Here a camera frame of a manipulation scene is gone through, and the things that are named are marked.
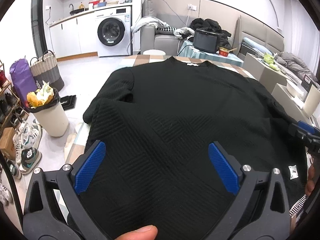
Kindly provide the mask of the person's right hand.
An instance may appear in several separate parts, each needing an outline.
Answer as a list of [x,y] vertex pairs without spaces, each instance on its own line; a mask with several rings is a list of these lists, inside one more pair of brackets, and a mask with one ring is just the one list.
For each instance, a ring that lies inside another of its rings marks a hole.
[[315,188],[315,182],[313,181],[315,176],[315,168],[313,166],[313,157],[310,157],[309,162],[310,162],[310,167],[308,168],[308,180],[305,186],[306,196],[310,196],[310,194]]

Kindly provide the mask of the person's left hand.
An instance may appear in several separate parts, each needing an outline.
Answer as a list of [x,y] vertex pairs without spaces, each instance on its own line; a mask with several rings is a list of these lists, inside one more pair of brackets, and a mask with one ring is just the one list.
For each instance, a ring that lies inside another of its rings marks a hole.
[[154,225],[144,226],[140,229],[127,232],[116,240],[154,240],[157,236],[158,229]]

